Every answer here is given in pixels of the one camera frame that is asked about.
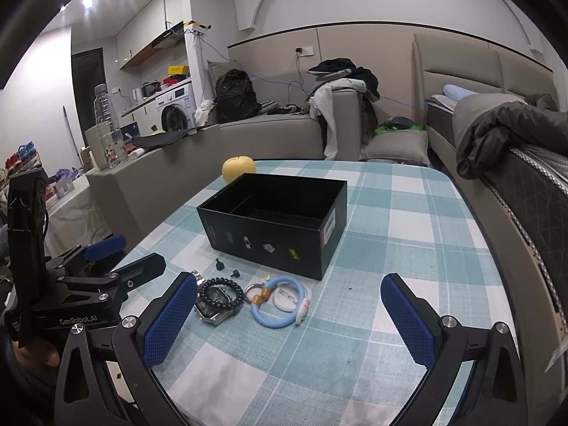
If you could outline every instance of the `mattress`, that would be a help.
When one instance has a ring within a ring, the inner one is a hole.
[[[568,308],[568,185],[548,165],[512,148],[485,173],[486,183],[510,209],[535,251],[564,327]]]
[[[426,123],[436,130],[448,143],[455,148],[454,130],[452,128],[452,113],[435,105],[428,104]]]

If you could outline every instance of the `checkered tablecloth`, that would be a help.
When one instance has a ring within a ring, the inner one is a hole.
[[[347,227],[299,327],[260,326],[245,306],[219,327],[189,315],[154,372],[192,421],[205,426],[388,425],[425,373],[385,311],[379,286],[397,272],[441,315],[466,326],[513,329],[508,301],[485,240],[451,181],[426,168],[359,162],[258,162],[262,173],[348,182]],[[165,274],[130,293],[122,315],[140,315],[181,271],[205,278],[239,269],[243,288],[280,271],[214,251],[195,207],[221,179],[171,215],[122,264],[163,255]],[[215,269],[215,259],[226,265]],[[282,312],[270,303],[267,315]],[[447,424],[467,379],[462,367],[438,419]]]

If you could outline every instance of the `gray pillow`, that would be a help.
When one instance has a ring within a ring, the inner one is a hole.
[[[207,61],[209,67],[209,76],[211,76],[211,83],[213,85],[213,93],[215,92],[215,86],[217,85],[217,80],[225,75],[229,70],[237,69],[242,70],[242,67],[238,62],[211,62]]]
[[[376,135],[361,151],[360,160],[367,161],[376,158],[407,165],[430,166],[428,133],[406,129]]]

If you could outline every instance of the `black box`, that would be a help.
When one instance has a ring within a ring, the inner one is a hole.
[[[215,250],[322,280],[347,221],[347,182],[243,174],[197,208]]]

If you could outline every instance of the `ceiling light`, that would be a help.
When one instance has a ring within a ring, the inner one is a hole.
[[[93,0],[83,0],[83,6],[85,8],[90,8],[91,6],[93,6]]]

